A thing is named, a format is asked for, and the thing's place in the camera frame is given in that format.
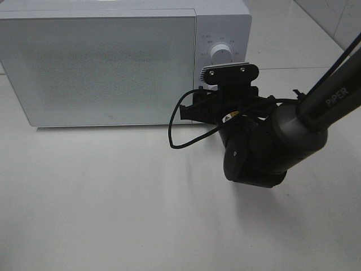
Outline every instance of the white microwave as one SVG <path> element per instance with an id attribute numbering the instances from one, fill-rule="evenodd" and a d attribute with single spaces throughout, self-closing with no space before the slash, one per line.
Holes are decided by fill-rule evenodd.
<path id="1" fill-rule="evenodd" d="M 32 126 L 166 124 L 251 21 L 242 0 L 4 0 L 0 62 Z"/>

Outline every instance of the white wall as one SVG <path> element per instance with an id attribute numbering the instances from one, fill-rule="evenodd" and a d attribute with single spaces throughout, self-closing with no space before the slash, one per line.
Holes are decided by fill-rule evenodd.
<path id="1" fill-rule="evenodd" d="M 343 49 L 361 32 L 361 0 L 295 0 Z"/>

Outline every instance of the timer knob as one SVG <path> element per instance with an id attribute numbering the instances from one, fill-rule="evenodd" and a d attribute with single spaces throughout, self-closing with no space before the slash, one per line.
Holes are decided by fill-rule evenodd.
<path id="1" fill-rule="evenodd" d="M 210 49 L 210 58 L 213 65 L 232 62 L 231 46 L 226 43 L 219 43 Z"/>

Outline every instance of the microwave door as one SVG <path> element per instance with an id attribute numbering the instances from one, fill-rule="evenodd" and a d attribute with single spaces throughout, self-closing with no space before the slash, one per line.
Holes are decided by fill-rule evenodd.
<path id="1" fill-rule="evenodd" d="M 194 32 L 194 16 L 2 20 L 0 59 L 33 126 L 166 124 Z"/>

